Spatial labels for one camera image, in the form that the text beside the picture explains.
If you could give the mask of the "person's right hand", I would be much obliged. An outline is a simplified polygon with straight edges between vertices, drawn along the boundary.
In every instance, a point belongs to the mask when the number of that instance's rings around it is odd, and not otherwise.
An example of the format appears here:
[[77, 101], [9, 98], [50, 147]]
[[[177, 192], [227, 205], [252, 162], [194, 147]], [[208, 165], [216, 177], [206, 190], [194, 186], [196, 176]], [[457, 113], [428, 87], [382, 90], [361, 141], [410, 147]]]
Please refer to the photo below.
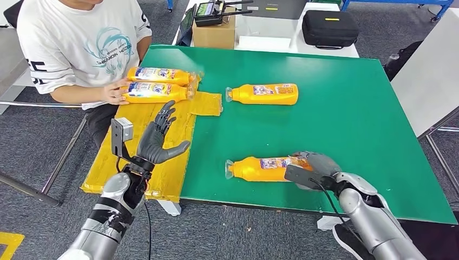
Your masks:
[[128, 93], [130, 81], [122, 79], [101, 88], [100, 99], [111, 105], [127, 105], [125, 95]]

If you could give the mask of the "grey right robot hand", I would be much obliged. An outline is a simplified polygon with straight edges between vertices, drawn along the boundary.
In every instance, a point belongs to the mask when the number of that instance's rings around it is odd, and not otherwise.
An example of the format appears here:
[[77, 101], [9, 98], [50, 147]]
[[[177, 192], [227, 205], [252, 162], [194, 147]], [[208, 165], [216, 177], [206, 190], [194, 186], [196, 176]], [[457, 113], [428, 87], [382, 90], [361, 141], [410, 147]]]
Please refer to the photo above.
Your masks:
[[313, 172], [324, 176], [334, 176], [342, 171], [341, 167], [333, 159], [322, 153], [301, 151], [293, 153], [292, 156], [305, 158], [312, 167]]

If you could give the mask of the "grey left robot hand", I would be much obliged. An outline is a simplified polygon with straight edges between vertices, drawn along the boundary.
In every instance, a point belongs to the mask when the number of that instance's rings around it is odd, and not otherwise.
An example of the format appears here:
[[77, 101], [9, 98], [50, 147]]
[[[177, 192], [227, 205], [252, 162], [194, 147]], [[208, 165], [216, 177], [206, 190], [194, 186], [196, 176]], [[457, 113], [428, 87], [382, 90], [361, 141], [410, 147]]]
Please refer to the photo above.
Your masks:
[[155, 119], [147, 125], [137, 147], [136, 155], [138, 157], [156, 165], [173, 159], [188, 150], [191, 145], [188, 140], [184, 140], [172, 148], [163, 148], [165, 136], [171, 124], [176, 120], [176, 117], [171, 117], [175, 112], [174, 105], [174, 100], [164, 104]]

